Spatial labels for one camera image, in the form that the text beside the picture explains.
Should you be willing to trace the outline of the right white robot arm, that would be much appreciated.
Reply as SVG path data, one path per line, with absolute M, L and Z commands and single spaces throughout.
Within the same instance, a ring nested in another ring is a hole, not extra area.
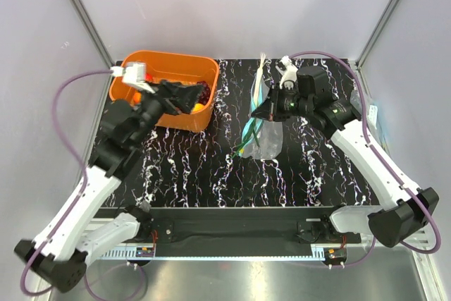
M 432 218 L 438 194 L 433 188 L 421 189 L 400 170 L 349 101 L 273 87 L 251 116 L 273 122 L 293 116 L 307 119 L 350 159 L 376 195 L 377 205 L 336 208 L 319 226 L 324 240 L 335 242 L 345 233 L 361 233 L 394 247 L 430 225 L 435 245 L 420 252 L 433 254 L 440 249 L 440 232 Z

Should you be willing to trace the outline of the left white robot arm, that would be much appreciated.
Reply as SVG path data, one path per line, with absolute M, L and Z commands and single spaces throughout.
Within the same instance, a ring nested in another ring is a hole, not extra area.
M 103 138 L 82 179 L 48 228 L 32 240 L 20 240 L 14 252 L 26 267 L 61 293 L 72 290 L 87 268 L 116 245 L 152 234 L 152 215 L 144 207 L 126 207 L 117 217 L 85 235 L 106 198 L 118 188 L 141 156 L 140 146 L 164 114 L 190 113 L 203 85 L 162 80 L 150 84 L 133 107 L 124 99 L 106 106 Z

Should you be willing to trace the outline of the dark red grape bunch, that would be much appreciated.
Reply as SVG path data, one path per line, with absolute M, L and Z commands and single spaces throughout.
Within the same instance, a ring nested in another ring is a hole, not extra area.
M 211 96 L 211 88 L 206 81 L 199 81 L 197 84 L 202 86 L 202 92 L 199 95 L 198 103 L 206 105 Z

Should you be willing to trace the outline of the green spring onion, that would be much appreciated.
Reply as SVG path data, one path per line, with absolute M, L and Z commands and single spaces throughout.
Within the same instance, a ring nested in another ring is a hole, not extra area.
M 253 113 L 264 100 L 262 79 L 264 74 L 264 65 L 266 62 L 266 54 L 261 52 L 259 67 L 254 78 L 252 95 L 250 101 L 250 113 Z M 251 156 L 254 159 L 263 160 L 261 143 L 259 141 L 260 131 L 264 126 L 264 121 L 260 118 L 249 117 L 242 131 L 241 143 L 236 147 L 232 158 L 236 156 L 246 158 Z

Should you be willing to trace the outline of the clear zip top bag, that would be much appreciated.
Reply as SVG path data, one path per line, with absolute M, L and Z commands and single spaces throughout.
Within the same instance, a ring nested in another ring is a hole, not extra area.
M 249 118 L 242 129 L 242 138 L 237 155 L 242 158 L 252 157 L 256 160 L 273 160 L 283 146 L 283 124 L 252 118 L 250 114 L 266 98 L 270 88 L 260 79 L 259 89 L 255 90 L 257 80 L 251 86 Z

